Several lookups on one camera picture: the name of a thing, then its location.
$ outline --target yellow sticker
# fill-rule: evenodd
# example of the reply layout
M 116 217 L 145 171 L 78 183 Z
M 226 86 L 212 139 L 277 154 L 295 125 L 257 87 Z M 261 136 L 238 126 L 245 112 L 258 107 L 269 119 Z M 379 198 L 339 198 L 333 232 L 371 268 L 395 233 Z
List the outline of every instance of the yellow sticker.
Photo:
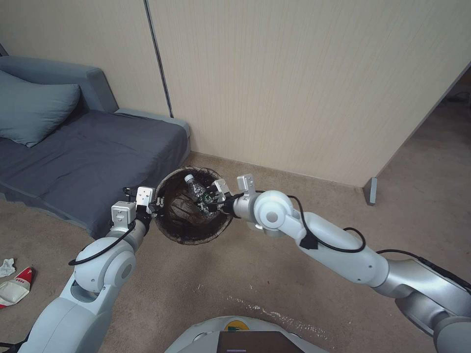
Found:
M 224 328 L 224 330 L 228 331 L 229 327 L 231 327 L 231 329 L 236 329 L 236 330 L 241 330 L 241 329 L 248 330 L 249 329 L 249 327 L 240 320 L 234 320 L 234 321 L 229 322 Z

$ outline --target gray sofa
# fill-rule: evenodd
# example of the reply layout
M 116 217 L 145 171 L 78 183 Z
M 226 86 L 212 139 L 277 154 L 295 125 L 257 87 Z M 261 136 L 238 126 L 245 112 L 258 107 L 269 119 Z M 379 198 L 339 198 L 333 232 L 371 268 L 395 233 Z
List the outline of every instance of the gray sofa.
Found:
M 99 68 L 2 56 L 0 70 L 41 84 L 76 83 L 76 109 L 28 148 L 0 138 L 0 193 L 88 230 L 106 234 L 110 207 L 123 187 L 157 186 L 189 154 L 188 124 L 119 109 Z

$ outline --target wall panel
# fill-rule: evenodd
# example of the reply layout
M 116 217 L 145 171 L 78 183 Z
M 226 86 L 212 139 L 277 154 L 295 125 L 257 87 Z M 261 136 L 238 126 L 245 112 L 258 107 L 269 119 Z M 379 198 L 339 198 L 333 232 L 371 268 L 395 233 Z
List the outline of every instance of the wall panel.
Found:
M 471 60 L 466 0 L 150 5 L 193 150 L 346 184 L 375 176 Z

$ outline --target crumpled tissue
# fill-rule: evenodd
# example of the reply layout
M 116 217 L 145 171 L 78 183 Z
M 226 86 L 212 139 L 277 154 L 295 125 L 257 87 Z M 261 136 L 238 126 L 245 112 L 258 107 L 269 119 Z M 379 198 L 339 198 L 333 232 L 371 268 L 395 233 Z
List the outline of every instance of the crumpled tissue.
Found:
M 0 266 L 0 277 L 7 277 L 12 273 L 15 273 L 15 268 L 13 267 L 13 259 L 3 260 L 3 265 Z

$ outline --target gray bedsheet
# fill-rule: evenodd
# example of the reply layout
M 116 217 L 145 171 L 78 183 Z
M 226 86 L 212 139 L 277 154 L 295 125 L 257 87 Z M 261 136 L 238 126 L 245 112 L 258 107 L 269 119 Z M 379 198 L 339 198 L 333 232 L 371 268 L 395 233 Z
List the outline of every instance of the gray bedsheet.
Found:
M 0 192 L 71 220 L 97 239 L 109 229 L 111 206 L 125 200 L 122 188 L 157 187 L 186 148 L 181 126 L 92 110 L 33 148 L 0 138 Z

